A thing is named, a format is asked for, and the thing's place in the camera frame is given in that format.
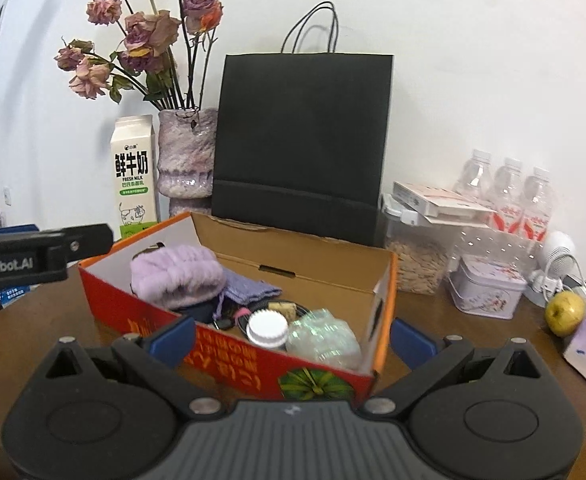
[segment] white wall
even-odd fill
[[[129,92],[118,107],[72,94],[52,57],[60,37],[109,53],[115,26],[86,22],[87,0],[9,0],[0,33],[0,189],[12,223],[116,225],[109,138],[116,117],[153,108]],[[134,0],[148,9],[145,0]],[[207,105],[224,54],[273,52],[321,0],[222,0]],[[333,0],[342,52],[395,54],[384,187],[450,185],[472,148],[548,168],[553,225],[576,241],[586,272],[586,0]],[[158,0],[177,13],[177,0]],[[328,23],[328,17],[318,22]],[[310,34],[305,50],[325,40]],[[184,60],[177,44],[178,61]]]

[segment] plastic water bottle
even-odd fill
[[[504,165],[495,172],[487,199],[495,211],[490,226],[496,231],[517,233],[522,218],[519,204],[521,192],[520,172],[522,163],[516,158],[506,158]]]
[[[519,230],[522,238],[541,242],[546,236],[554,199],[553,189],[548,181],[549,173],[542,168],[533,168],[533,174],[524,181],[519,201],[523,209]]]
[[[470,200],[483,200],[490,187],[489,168],[490,153],[473,150],[473,156],[465,163],[453,191]]]

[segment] black paper bag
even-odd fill
[[[227,56],[212,213],[372,245],[392,56]]]

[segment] white fan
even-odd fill
[[[575,266],[574,251],[575,243],[569,235],[553,231],[546,236],[535,257],[539,268],[528,277],[530,288],[542,294],[545,303],[564,288],[562,280]]]

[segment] blue pad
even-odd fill
[[[176,368],[195,345],[195,319],[182,316],[144,338],[142,348],[169,368]]]
[[[399,318],[391,324],[391,349],[411,370],[438,354],[431,338]]]

